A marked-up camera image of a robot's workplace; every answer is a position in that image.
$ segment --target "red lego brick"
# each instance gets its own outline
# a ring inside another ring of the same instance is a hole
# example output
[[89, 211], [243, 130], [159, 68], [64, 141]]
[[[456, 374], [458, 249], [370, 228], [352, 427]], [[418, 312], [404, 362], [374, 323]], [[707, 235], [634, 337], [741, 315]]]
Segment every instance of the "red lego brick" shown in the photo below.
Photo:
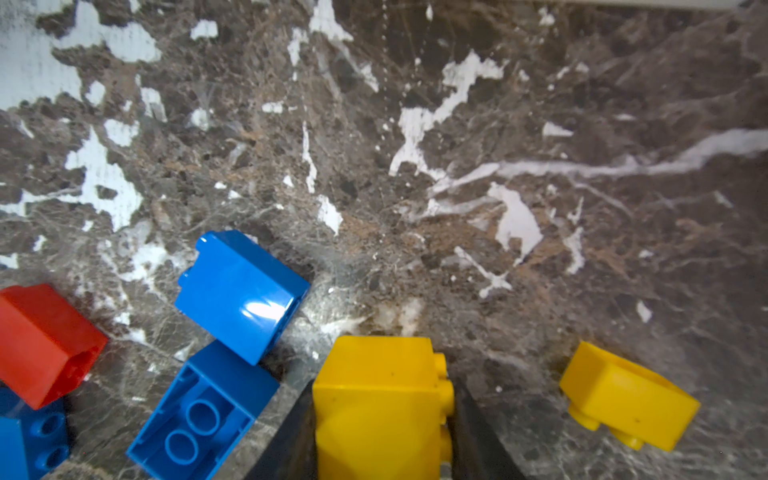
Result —
[[0, 290], [0, 379], [33, 409], [80, 386], [105, 345], [50, 286]]

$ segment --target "plastic brick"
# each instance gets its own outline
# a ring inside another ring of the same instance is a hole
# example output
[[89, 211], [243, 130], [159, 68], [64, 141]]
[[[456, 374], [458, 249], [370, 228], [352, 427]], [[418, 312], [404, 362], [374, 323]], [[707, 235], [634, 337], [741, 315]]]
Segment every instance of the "plastic brick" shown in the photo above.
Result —
[[577, 422], [590, 430], [604, 423], [635, 450], [645, 443], [674, 449], [700, 406], [663, 376], [587, 342], [576, 349], [560, 388]]
[[451, 460], [447, 375], [427, 338], [338, 338], [312, 390], [318, 478], [440, 478]]
[[301, 304], [310, 284], [237, 230], [208, 232], [179, 278], [176, 307], [256, 365]]
[[184, 364], [127, 454], [160, 480], [207, 480], [277, 387], [261, 367], [214, 341]]
[[37, 480], [69, 456], [64, 404], [33, 410], [0, 388], [0, 478]]
[[50, 286], [0, 290], [0, 379], [33, 409], [80, 386], [105, 345]]

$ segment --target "blue lego brick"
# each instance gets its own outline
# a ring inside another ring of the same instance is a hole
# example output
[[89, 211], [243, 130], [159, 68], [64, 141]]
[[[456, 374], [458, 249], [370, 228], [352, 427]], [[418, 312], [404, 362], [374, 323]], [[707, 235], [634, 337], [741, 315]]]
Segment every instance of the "blue lego brick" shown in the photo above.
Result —
[[277, 387], [261, 367], [214, 341], [184, 363], [128, 457], [160, 480], [208, 480]]
[[38, 480], [69, 456], [61, 399], [31, 409], [11, 389], [0, 388], [0, 478]]
[[237, 230], [208, 232], [176, 307], [251, 365], [280, 338], [310, 284]]

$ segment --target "toy block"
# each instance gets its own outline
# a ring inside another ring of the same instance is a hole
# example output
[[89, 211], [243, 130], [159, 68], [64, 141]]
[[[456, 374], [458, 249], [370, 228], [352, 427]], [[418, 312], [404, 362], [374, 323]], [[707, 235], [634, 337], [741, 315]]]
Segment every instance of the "toy block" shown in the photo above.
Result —
[[700, 406], [663, 376], [587, 342], [576, 349], [560, 388], [577, 422], [590, 430], [604, 423], [635, 450], [645, 443], [674, 449]]
[[277, 387], [214, 341], [187, 360], [127, 455], [160, 480], [208, 480]]
[[309, 283], [237, 230], [208, 232], [176, 307], [251, 365], [269, 352]]
[[0, 379], [33, 409], [80, 386], [106, 345], [50, 286], [0, 290]]
[[453, 385], [426, 338], [342, 336], [313, 385], [320, 480], [440, 478]]
[[0, 477], [38, 480], [68, 456], [61, 399], [33, 410], [11, 389], [0, 388]]

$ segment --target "marble surface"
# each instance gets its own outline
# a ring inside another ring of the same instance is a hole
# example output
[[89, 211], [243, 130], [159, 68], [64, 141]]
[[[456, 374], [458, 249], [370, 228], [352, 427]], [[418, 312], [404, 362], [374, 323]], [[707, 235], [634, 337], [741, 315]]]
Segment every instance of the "marble surface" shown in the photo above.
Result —
[[[768, 475], [765, 2], [19, 0], [0, 38], [0, 286], [111, 339], [50, 478], [147, 478], [124, 453], [211, 341], [176, 279], [227, 228], [313, 288], [216, 478], [342, 333], [432, 338], [529, 478]], [[568, 416], [580, 340], [701, 401], [674, 452]]]

